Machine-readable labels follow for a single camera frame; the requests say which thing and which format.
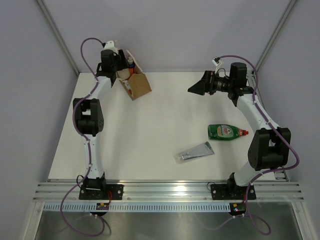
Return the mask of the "orange blue pump bottle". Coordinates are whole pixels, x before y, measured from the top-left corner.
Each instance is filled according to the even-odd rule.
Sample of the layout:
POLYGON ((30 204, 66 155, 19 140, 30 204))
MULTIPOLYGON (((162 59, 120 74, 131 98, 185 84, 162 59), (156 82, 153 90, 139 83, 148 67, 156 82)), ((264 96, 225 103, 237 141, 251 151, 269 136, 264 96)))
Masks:
POLYGON ((134 74, 136 64, 131 56, 128 57, 127 64, 128 64, 128 69, 129 69, 130 75, 134 74))

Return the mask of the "beige pump bottle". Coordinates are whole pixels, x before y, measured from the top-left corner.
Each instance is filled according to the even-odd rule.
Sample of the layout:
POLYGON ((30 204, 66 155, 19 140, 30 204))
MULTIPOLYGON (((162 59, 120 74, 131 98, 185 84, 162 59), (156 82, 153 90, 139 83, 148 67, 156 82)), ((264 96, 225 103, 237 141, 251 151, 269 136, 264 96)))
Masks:
POLYGON ((131 74, 130 74, 129 69, 125 68, 123 70, 117 71, 117 76, 120 79, 127 80, 128 78, 130 78, 131 74))

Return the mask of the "green dish soap bottle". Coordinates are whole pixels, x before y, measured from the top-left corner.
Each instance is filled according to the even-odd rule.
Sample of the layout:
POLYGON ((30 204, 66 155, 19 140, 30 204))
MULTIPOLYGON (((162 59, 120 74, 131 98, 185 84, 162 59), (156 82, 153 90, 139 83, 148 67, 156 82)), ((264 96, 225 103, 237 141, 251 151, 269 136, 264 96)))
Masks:
POLYGON ((210 124, 207 127, 208 138, 217 141, 232 141, 247 136, 247 130, 229 124, 210 124))

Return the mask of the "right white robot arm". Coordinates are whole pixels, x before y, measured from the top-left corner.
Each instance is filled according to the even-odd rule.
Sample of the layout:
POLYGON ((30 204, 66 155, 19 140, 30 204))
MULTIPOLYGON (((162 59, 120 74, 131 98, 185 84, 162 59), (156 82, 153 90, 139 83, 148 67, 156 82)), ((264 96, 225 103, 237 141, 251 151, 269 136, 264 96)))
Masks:
POLYGON ((254 136, 247 152, 247 163, 233 172, 225 184, 211 184, 213 200, 254 200, 253 183, 265 174, 274 173, 288 162, 291 132, 281 128, 263 109, 256 90, 247 85, 249 62, 233 62, 229 75, 220 76, 221 59, 213 60, 216 69, 206 70, 187 91, 197 95, 227 93, 233 105, 248 121, 254 136))

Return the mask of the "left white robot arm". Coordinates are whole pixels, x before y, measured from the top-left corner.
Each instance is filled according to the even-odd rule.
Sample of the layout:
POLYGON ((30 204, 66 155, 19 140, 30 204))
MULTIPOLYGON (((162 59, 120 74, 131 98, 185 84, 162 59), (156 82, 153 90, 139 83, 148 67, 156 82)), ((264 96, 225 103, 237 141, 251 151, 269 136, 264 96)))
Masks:
POLYGON ((117 72, 128 67, 124 51, 104 49, 101 51, 101 62, 97 72, 93 74, 94 85, 90 92, 82 98, 74 98, 72 122, 81 136, 87 160, 86 174, 78 184, 80 200, 106 200, 113 198, 117 189, 107 184, 103 170, 100 137, 105 120, 100 98, 110 90, 116 79, 117 72))

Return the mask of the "burlap watermelon canvas bag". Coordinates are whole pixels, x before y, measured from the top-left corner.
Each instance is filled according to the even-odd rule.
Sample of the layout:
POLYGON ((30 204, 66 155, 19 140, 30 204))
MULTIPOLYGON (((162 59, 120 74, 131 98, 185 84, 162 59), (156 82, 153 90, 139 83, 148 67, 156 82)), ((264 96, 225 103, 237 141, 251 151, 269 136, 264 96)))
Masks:
POLYGON ((117 75, 117 80, 123 86, 123 88, 127 92, 128 96, 131 98, 131 100, 134 101, 150 93, 152 89, 146 74, 143 72, 142 68, 139 66, 133 54, 128 49, 126 50, 126 54, 127 54, 126 60, 128 60, 128 57, 132 57, 135 62, 135 73, 130 75, 130 78, 126 80, 118 78, 118 75, 117 75))

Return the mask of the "silver squeeze tube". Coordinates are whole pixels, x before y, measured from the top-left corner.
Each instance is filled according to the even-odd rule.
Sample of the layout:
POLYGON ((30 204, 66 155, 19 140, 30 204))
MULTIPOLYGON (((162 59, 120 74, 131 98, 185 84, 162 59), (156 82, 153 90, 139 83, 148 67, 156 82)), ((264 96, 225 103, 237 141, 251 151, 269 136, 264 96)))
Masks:
POLYGON ((210 143, 204 142, 202 144, 199 144, 195 147, 192 147, 190 149, 187 149, 183 152, 180 152, 174 156, 174 159, 177 164, 186 163, 198 158, 207 157, 214 155, 214 151, 210 145, 210 143))

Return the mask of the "left aluminium frame post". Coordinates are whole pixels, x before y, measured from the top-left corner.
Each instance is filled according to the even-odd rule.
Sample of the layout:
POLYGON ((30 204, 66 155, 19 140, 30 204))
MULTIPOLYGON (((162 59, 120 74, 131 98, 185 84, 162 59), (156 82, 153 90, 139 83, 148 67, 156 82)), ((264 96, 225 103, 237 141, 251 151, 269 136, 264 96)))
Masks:
POLYGON ((75 75, 78 77, 80 74, 80 70, 76 64, 76 61, 74 60, 69 48, 67 47, 67 44, 61 35, 55 20, 47 7, 44 0, 34 0, 35 5, 37 6, 39 12, 41 13, 45 23, 47 24, 52 36, 56 40, 60 50, 62 51, 62 54, 64 55, 66 61, 68 62, 69 66, 75 73, 75 75))

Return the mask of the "aluminium frame post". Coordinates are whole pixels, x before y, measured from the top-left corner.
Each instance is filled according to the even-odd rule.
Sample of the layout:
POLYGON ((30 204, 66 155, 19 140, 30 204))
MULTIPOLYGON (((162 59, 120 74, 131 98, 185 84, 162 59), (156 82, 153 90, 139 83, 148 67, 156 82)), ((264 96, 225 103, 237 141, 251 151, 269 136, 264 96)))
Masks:
POLYGON ((292 13, 294 12, 297 4, 299 3, 299 0, 289 0, 288 4, 286 5, 285 9, 283 10, 279 20, 276 23, 275 28, 273 29, 263 51, 261 52, 255 68, 257 71, 259 71, 265 60, 267 59, 268 55, 270 54, 270 52, 272 51, 274 45, 276 44, 277 39, 280 37, 282 31, 284 30, 286 23, 288 22, 288 20, 290 19, 292 13))
POLYGON ((76 61, 74 60, 69 48, 67 47, 67 44, 61 35, 55 20, 47 7, 44 0, 34 0, 35 5, 37 6, 39 12, 41 13, 45 23, 47 24, 52 36, 56 40, 60 50, 62 51, 62 54, 64 55, 66 61, 68 62, 69 66, 75 73, 75 75, 78 77, 80 74, 80 70, 76 64, 76 61))

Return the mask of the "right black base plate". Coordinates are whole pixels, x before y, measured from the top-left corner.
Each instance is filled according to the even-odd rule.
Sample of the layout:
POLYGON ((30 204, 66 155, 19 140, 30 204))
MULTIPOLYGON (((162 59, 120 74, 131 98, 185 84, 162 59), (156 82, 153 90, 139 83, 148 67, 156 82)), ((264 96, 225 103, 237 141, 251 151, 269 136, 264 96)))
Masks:
POLYGON ((250 186, 247 192, 247 186, 235 186, 232 190, 228 189, 227 184, 213 183, 210 185, 211 197, 213 200, 256 200, 256 191, 254 186, 250 186))

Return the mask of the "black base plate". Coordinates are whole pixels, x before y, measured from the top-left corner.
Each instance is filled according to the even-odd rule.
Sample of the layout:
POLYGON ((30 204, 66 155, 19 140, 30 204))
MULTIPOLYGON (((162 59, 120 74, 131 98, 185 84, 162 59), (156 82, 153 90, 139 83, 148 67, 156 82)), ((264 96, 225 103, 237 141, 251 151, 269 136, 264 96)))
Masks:
POLYGON ((79 192, 79 200, 122 200, 122 184, 107 184, 102 187, 86 187, 82 185, 79 192))
POLYGON ((235 186, 232 190, 228 189, 227 184, 213 183, 210 185, 211 197, 213 200, 256 200, 256 191, 254 186, 250 186, 247 192, 247 186, 235 186))

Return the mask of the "right aluminium frame post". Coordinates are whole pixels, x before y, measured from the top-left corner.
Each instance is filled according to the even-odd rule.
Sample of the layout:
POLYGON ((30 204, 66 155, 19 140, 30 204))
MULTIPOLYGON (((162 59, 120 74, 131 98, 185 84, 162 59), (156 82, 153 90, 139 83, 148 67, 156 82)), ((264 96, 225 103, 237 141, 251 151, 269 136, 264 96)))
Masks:
POLYGON ((276 23, 275 28, 273 29, 263 51, 261 52, 255 68, 257 71, 259 71, 265 60, 267 59, 268 55, 270 54, 270 52, 272 51, 274 45, 276 44, 277 39, 280 37, 282 31, 284 30, 286 23, 288 22, 288 20, 290 19, 292 13, 294 12, 297 4, 299 3, 299 0, 289 0, 288 4, 286 5, 285 9, 283 10, 279 20, 276 23))

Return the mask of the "right side aluminium rail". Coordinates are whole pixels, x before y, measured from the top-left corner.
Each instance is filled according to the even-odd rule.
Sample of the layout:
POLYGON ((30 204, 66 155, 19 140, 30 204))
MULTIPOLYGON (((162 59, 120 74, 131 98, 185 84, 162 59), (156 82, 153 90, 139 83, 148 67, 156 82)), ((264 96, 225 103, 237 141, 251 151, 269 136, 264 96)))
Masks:
POLYGON ((247 153, 248 163, 240 171, 251 171, 256 176, 285 166, 289 156, 290 130, 275 123, 253 93, 240 96, 237 107, 254 133, 247 153))

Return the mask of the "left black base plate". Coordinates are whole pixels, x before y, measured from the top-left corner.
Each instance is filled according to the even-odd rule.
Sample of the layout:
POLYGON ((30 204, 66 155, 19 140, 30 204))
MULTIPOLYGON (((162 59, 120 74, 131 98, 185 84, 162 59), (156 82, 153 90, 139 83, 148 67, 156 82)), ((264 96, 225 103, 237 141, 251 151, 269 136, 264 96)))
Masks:
POLYGON ((79 192, 79 200, 122 200, 122 184, 107 184, 102 187, 86 187, 82 185, 79 192))

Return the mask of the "aluminium mounting rail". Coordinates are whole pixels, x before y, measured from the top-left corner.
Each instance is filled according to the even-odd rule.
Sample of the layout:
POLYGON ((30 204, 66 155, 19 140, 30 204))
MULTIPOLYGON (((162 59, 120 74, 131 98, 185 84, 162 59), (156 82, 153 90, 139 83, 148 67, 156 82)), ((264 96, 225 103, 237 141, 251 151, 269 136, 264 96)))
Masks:
MULTIPOLYGON (((210 184, 204 181, 119 181, 124 202, 208 202, 210 184)), ((57 202, 74 186, 73 182, 40 182, 33 195, 35 202, 57 202)), ((254 183, 258 202, 303 202, 298 183, 258 181, 254 183)))

